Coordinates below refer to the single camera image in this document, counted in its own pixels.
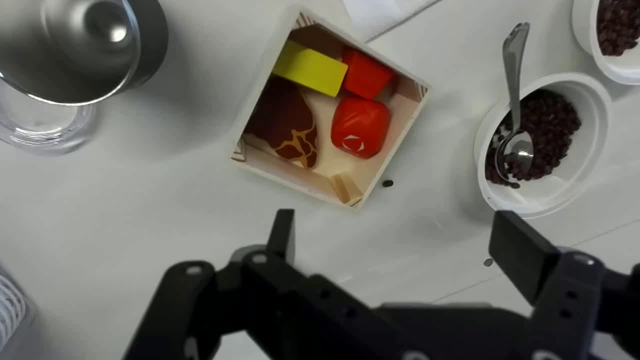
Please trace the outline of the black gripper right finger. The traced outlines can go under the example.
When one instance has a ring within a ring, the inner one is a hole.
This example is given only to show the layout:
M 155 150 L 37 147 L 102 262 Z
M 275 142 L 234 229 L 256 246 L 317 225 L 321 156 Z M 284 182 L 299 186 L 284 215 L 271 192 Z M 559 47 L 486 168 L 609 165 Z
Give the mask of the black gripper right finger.
M 623 275 L 588 253 L 559 248 L 512 210 L 495 215 L 488 253 L 532 306 L 520 360 L 595 360 L 596 333 L 640 359 L 639 264 Z

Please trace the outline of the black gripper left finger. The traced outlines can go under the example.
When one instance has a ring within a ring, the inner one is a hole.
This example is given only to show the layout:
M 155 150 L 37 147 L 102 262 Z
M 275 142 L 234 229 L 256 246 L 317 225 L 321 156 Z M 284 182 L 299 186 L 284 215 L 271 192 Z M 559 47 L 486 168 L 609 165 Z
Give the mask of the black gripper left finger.
M 275 360 L 369 360 L 374 357 L 353 297 L 291 264 L 294 213 L 279 210 L 264 246 L 246 246 L 217 271 L 171 266 L 125 360 L 215 360 L 223 339 L 246 333 Z

